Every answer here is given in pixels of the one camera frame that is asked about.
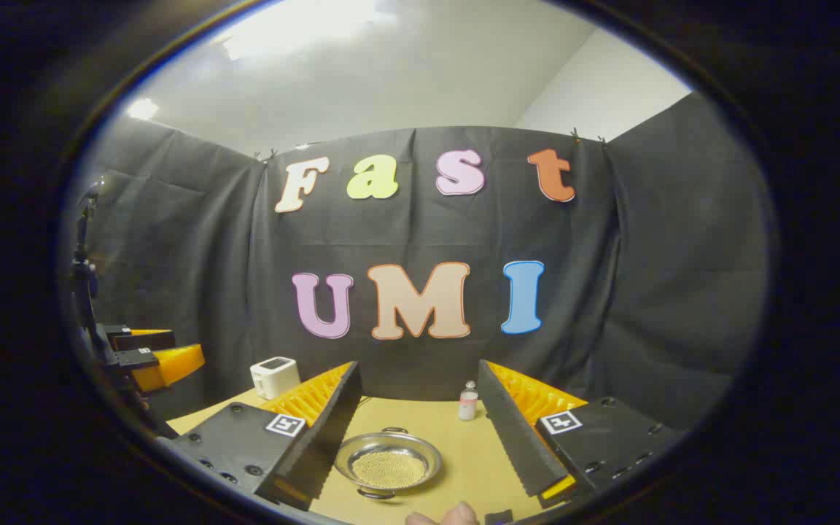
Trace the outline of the white toaster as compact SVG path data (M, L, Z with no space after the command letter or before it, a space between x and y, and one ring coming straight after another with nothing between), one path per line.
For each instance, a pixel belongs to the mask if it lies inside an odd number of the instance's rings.
M271 400L299 386L300 373L294 359L271 357L249 367L254 392Z

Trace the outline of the stainless steel pot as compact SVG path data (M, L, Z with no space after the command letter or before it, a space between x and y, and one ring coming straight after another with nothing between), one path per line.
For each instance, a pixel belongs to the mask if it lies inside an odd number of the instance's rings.
M426 478L403 489L373 489L363 486L352 474L351 465L354 459L373 451L399 451L423 459L427 463ZM440 474L441 467L443 456L436 446L400 427L386 427L379 432L361 433L344 440L333 462L334 471L353 483L358 495L374 501L388 501L403 492L429 484Z

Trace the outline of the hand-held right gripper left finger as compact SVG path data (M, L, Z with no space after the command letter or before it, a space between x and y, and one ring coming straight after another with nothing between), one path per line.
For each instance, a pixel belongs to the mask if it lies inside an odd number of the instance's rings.
M236 491L307 511L361 398L359 363L347 362L259 408L232 402L164 444Z

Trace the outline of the black backdrop cloth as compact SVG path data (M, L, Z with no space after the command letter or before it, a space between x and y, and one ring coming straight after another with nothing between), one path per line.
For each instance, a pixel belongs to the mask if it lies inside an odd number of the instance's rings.
M367 395L409 401L456 401L487 359L688 428L746 362L773 267L759 166L697 94L607 144L403 128L266 162L130 120L84 177L97 319L206 355L164 419L269 357L355 361Z

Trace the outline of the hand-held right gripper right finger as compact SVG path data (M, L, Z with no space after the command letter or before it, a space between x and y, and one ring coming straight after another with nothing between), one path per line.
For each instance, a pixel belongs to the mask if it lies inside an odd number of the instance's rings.
M478 368L486 414L524 492L544 508L623 484L683 438L615 397L587 402L485 359Z

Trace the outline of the pile of yellow soybeans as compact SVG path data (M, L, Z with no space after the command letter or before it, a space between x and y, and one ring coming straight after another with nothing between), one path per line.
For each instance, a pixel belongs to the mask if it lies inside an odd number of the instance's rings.
M399 451L373 451L354 459L354 477L373 489L403 489L426 478L427 463Z

